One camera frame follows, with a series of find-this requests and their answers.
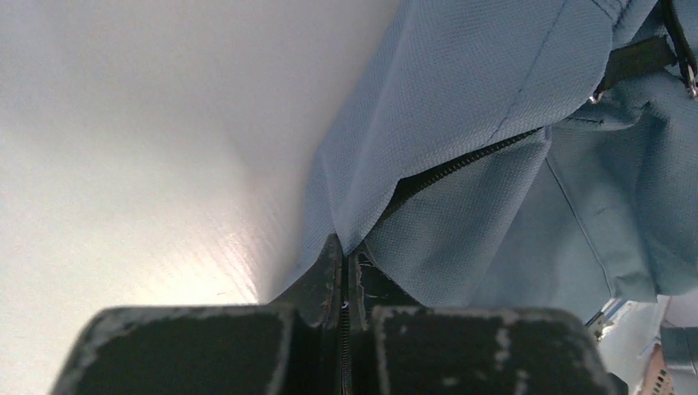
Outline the blue student backpack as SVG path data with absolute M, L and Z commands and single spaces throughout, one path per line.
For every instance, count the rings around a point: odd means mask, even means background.
M 431 306 L 556 307 L 697 287 L 697 103 L 678 71 L 597 104 L 656 1 L 404 1 L 317 150 L 288 283 L 329 235 Z

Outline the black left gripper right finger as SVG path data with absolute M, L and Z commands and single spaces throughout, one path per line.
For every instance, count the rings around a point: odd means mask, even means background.
M 421 305 L 361 245 L 347 259 L 347 392 L 413 393 L 423 353 L 407 333 Z

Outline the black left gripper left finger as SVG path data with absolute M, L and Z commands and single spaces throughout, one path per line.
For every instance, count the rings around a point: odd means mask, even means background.
M 335 394 L 341 356 L 342 247 L 329 235 L 316 261 L 273 301 L 295 308 L 285 394 Z

